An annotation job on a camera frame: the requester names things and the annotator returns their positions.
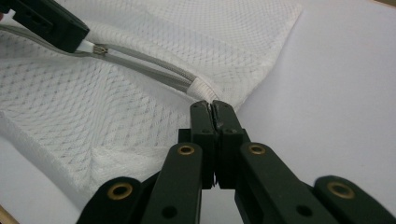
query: black linkage arm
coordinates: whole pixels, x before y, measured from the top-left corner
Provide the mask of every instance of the black linkage arm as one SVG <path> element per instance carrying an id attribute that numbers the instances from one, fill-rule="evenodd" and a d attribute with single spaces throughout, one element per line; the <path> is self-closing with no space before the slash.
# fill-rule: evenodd
<path id="1" fill-rule="evenodd" d="M 106 182 L 78 221 L 85 223 L 199 223 L 201 189 L 216 182 L 235 189 L 245 224 L 396 224 L 380 203 L 337 176 L 315 186 L 301 182 L 266 145 L 252 143 L 230 105 L 191 106 L 191 128 L 179 130 L 161 171 L 143 183 Z"/>

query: screw hole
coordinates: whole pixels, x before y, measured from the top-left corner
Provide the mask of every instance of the screw hole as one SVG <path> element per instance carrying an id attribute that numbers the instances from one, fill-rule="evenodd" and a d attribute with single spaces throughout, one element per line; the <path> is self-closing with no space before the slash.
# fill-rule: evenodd
<path id="1" fill-rule="evenodd" d="M 163 217 L 164 218 L 172 218 L 177 215 L 177 209 L 174 206 L 167 206 L 163 209 Z"/>
<path id="2" fill-rule="evenodd" d="M 305 205 L 297 205 L 296 210 L 303 217 L 312 217 L 313 215 L 312 210 Z"/>

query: white mesh fabric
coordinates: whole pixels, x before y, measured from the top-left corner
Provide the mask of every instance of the white mesh fabric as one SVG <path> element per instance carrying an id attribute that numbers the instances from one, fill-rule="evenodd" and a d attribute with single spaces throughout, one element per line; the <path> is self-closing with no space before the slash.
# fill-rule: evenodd
<path id="1" fill-rule="evenodd" d="M 89 25 L 90 41 L 197 76 L 187 93 L 175 91 L 0 31 L 1 134 L 85 196 L 115 176 L 144 180 L 157 172 L 177 129 L 189 126 L 194 101 L 239 107 L 274 65 L 301 11 L 285 0 L 58 2 Z"/>

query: white surface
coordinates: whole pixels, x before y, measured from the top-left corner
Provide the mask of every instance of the white surface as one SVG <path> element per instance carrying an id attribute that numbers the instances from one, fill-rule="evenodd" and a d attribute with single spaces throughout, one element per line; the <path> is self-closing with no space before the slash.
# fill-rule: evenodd
<path id="1" fill-rule="evenodd" d="M 340 175 L 396 215 L 396 9 L 299 0 L 276 67 L 238 112 L 304 182 Z M 73 205 L 0 139 L 0 204 L 21 223 L 73 223 Z M 204 191 L 201 223 L 241 223 L 231 191 Z"/>

